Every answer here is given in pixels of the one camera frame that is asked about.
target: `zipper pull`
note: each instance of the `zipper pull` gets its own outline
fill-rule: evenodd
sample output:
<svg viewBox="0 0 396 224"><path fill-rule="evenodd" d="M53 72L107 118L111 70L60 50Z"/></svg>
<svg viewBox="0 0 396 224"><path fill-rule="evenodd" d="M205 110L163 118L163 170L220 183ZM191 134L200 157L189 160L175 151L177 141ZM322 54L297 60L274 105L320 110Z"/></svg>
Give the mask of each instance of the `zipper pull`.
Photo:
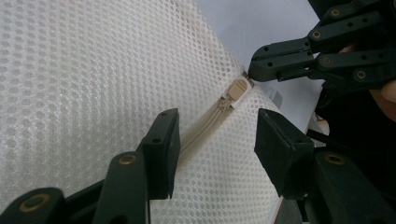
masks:
<svg viewBox="0 0 396 224"><path fill-rule="evenodd" d="M221 96L218 104L218 108L224 111L229 108L236 108L243 96L252 89L252 83L244 77L240 76L238 79L233 81L230 88Z"/></svg>

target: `white mesh fabric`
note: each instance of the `white mesh fabric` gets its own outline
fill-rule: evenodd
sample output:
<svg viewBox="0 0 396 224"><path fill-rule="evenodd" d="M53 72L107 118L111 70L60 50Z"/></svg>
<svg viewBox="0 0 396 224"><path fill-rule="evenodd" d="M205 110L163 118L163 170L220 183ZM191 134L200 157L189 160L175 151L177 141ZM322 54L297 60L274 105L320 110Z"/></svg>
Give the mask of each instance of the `white mesh fabric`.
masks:
<svg viewBox="0 0 396 224"><path fill-rule="evenodd" d="M277 199L254 152L259 108L278 112L255 87L187 162L172 200L152 201L152 223L265 223Z"/></svg>
<svg viewBox="0 0 396 224"><path fill-rule="evenodd" d="M183 134L243 71L191 0L2 1L0 21L0 211L102 179L161 111Z"/></svg>

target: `human hand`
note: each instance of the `human hand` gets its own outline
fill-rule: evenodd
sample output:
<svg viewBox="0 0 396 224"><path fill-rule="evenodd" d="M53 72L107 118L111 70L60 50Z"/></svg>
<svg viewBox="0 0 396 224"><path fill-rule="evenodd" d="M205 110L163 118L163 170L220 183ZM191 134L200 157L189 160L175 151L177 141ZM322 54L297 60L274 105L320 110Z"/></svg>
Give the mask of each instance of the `human hand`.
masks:
<svg viewBox="0 0 396 224"><path fill-rule="evenodd" d="M381 90L370 90L382 112L396 122L396 80L385 84Z"/></svg>

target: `screw head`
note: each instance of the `screw head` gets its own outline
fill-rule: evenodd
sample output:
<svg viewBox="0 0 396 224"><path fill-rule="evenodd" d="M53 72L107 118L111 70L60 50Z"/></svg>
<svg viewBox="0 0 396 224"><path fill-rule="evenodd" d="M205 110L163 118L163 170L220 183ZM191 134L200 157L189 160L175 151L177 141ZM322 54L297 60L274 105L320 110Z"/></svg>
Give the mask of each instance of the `screw head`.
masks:
<svg viewBox="0 0 396 224"><path fill-rule="evenodd" d="M335 17L339 16L340 15L340 11L338 9L333 9L332 10L332 15L335 16Z"/></svg>
<svg viewBox="0 0 396 224"><path fill-rule="evenodd" d="M358 78L364 79L366 77L366 74L363 71L359 71L357 74Z"/></svg>
<svg viewBox="0 0 396 224"><path fill-rule="evenodd" d="M34 195L26 199L20 205L20 210L24 213L33 212L42 207L50 200L50 195L46 193Z"/></svg>
<svg viewBox="0 0 396 224"><path fill-rule="evenodd" d="M344 165L346 163L346 161L342 157L339 157L339 156L334 155L334 154L326 154L324 156L324 159L327 162L333 163L333 164L336 164L336 165Z"/></svg>
<svg viewBox="0 0 396 224"><path fill-rule="evenodd" d="M135 160L136 160L135 155L125 155L119 159L119 163L122 165L128 165L134 163Z"/></svg>
<svg viewBox="0 0 396 224"><path fill-rule="evenodd" d="M326 64L329 64L329 63L332 62L332 60L330 60L330 58L328 58L328 57L324 57L324 58L322 59L322 61L323 61L324 63L326 63Z"/></svg>
<svg viewBox="0 0 396 224"><path fill-rule="evenodd" d="M319 31L315 31L314 33L312 33L312 36L316 39L320 38L321 33Z"/></svg>

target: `white zipper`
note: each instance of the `white zipper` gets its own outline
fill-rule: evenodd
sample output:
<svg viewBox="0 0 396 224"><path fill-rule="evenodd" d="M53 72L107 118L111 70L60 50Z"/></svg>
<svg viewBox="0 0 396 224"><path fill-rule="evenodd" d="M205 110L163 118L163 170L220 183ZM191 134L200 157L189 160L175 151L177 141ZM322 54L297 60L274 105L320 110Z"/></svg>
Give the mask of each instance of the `white zipper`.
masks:
<svg viewBox="0 0 396 224"><path fill-rule="evenodd" d="M246 73L233 81L227 91L181 137L179 163L185 161L230 116L253 85Z"/></svg>

